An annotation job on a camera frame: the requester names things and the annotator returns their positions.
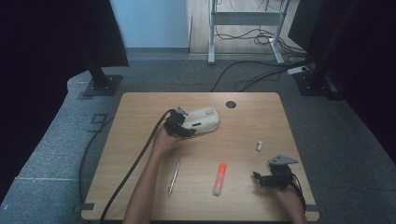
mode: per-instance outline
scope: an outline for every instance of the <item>human hand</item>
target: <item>human hand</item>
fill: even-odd
[[[162,155],[164,152],[169,151],[177,142],[183,139],[183,137],[170,136],[163,127],[163,124],[161,124],[155,133],[152,143],[152,151]]]
[[[271,188],[271,191],[287,211],[293,224],[307,223],[298,193],[291,185],[284,189]]]

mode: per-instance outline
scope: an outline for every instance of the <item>black cable on floor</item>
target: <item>black cable on floor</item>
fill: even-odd
[[[242,88],[241,90],[239,90],[238,92],[244,91],[245,89],[247,89],[248,87],[250,87],[254,83],[256,83],[256,82],[258,82],[260,80],[263,80],[263,79],[265,79],[266,77],[269,77],[269,76],[273,76],[273,75],[278,74],[277,80],[279,80],[280,73],[286,72],[287,70],[289,70],[289,69],[291,69],[293,67],[302,66],[304,64],[311,63],[311,62],[312,62],[312,59],[307,59],[307,60],[304,60],[304,61],[301,61],[301,62],[298,62],[298,63],[294,63],[292,65],[287,65],[286,67],[281,68],[281,69],[276,69],[276,70],[272,70],[270,72],[266,72],[266,73],[260,74],[260,75],[258,75],[256,77],[252,78],[251,80],[249,80],[247,82],[247,84],[245,85],[245,87]]]
[[[252,85],[254,82],[259,81],[259,80],[265,79],[265,81],[279,81],[279,79],[280,79],[280,74],[281,74],[282,71],[283,71],[283,69],[272,70],[272,71],[270,71],[269,73],[268,73],[268,72],[262,73],[262,74],[260,74],[260,75],[258,75],[258,76],[256,76],[256,77],[253,77],[253,78],[251,78],[251,79],[249,79],[249,80],[240,80],[240,81],[237,81],[237,82],[235,82],[235,84],[233,85],[233,88],[235,89],[235,91],[241,92],[241,91],[244,91],[244,90],[245,90],[247,87],[249,87],[250,85]],[[267,77],[270,77],[270,76],[273,76],[273,75],[277,75],[277,78],[276,78],[276,79],[266,79]],[[245,86],[244,86],[241,90],[238,90],[236,87],[237,87],[240,83],[243,83],[243,82],[246,82]]]
[[[106,123],[103,124],[102,129],[105,128],[107,126],[107,124],[109,124],[111,121],[113,121],[114,118],[108,120]],[[85,165],[85,160],[87,159],[87,155],[88,155],[88,151],[90,150],[91,144],[93,142],[93,140],[95,139],[95,137],[97,136],[97,134],[99,134],[99,132],[95,133],[90,142],[88,143],[88,145],[85,147],[84,150],[84,154],[82,155],[82,159],[81,159],[81,163],[79,164],[79,170],[78,170],[78,193],[79,193],[79,199],[81,203],[84,203],[84,199],[82,196],[82,172],[84,170],[84,165]]]
[[[268,32],[266,30],[263,30],[261,28],[261,26],[258,29],[250,30],[250,31],[248,31],[248,32],[246,32],[246,33],[244,33],[242,35],[220,34],[219,31],[218,31],[218,26],[215,26],[215,29],[216,29],[216,36],[218,36],[222,40],[233,40],[233,39],[242,39],[242,40],[246,39],[246,40],[248,40],[248,39],[253,39],[255,44],[268,45],[268,44],[271,44],[270,38],[274,37],[274,34]],[[259,33],[257,35],[255,35],[255,36],[247,36],[250,33],[255,32],[255,31],[258,31]],[[278,44],[279,44],[279,46],[282,48],[282,50],[285,53],[291,54],[291,56],[298,56],[298,57],[303,57],[303,58],[308,57],[308,54],[306,52],[304,52],[303,49],[295,48],[295,47],[292,47],[292,46],[288,45],[286,43],[286,41],[284,39],[282,39],[281,37],[278,39]]]
[[[269,65],[269,66],[280,66],[280,67],[285,66],[285,65],[273,64],[273,63],[264,63],[264,62],[255,62],[255,61],[241,61],[241,62],[232,63],[232,64],[228,65],[228,66],[222,71],[222,73],[221,73],[220,76],[218,77],[218,80],[216,81],[215,85],[212,87],[212,89],[210,90],[210,92],[212,92],[212,91],[216,88],[216,86],[219,84],[219,82],[220,82],[222,76],[225,74],[225,72],[226,72],[228,69],[230,69],[232,66],[234,66],[234,65],[236,65],[236,64],[239,64],[239,63],[259,63],[259,64],[264,64],[264,65]]]

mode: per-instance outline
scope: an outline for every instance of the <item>wooden table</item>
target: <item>wooden table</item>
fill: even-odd
[[[236,107],[228,108],[228,101],[234,101]],[[213,133],[180,142],[163,157],[153,220],[289,220],[271,191],[252,177],[253,171],[271,174],[268,160],[278,154],[299,161],[290,168],[300,179],[306,203],[316,204],[276,93],[131,92],[125,93],[120,101],[85,201],[94,203],[94,208],[82,211],[83,218],[100,218],[161,115],[178,106],[186,111],[213,106],[220,123]],[[261,152],[256,151],[258,141],[263,142]],[[120,191],[106,219],[123,219],[150,150],[151,147]],[[178,158],[181,158],[180,170],[173,194],[168,197]],[[213,195],[213,188],[221,162],[227,163],[227,170],[217,197]],[[311,221],[319,216],[318,212],[310,211],[306,215]]]

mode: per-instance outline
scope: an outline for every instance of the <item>white power strip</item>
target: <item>white power strip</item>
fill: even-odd
[[[296,67],[296,68],[291,68],[288,70],[288,75],[292,76],[298,73],[303,73],[309,71],[308,67],[306,66],[301,66],[301,67]]]

